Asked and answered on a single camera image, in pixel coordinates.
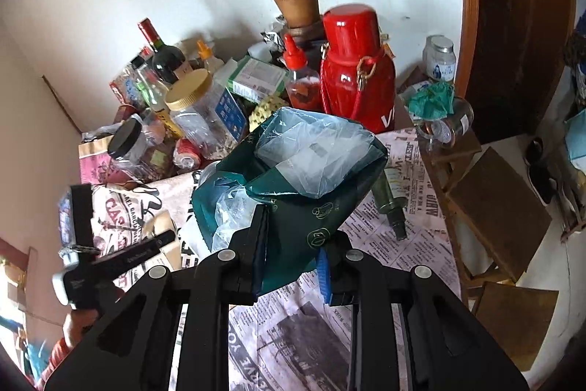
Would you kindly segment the person's left hand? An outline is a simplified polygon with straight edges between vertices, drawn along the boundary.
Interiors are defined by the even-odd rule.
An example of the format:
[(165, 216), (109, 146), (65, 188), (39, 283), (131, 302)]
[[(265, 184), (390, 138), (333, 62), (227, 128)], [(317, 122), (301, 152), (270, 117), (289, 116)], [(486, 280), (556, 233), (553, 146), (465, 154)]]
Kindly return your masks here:
[(64, 342), (69, 350), (74, 349), (85, 336), (85, 333), (98, 320), (99, 314), (95, 310), (72, 310), (64, 320)]

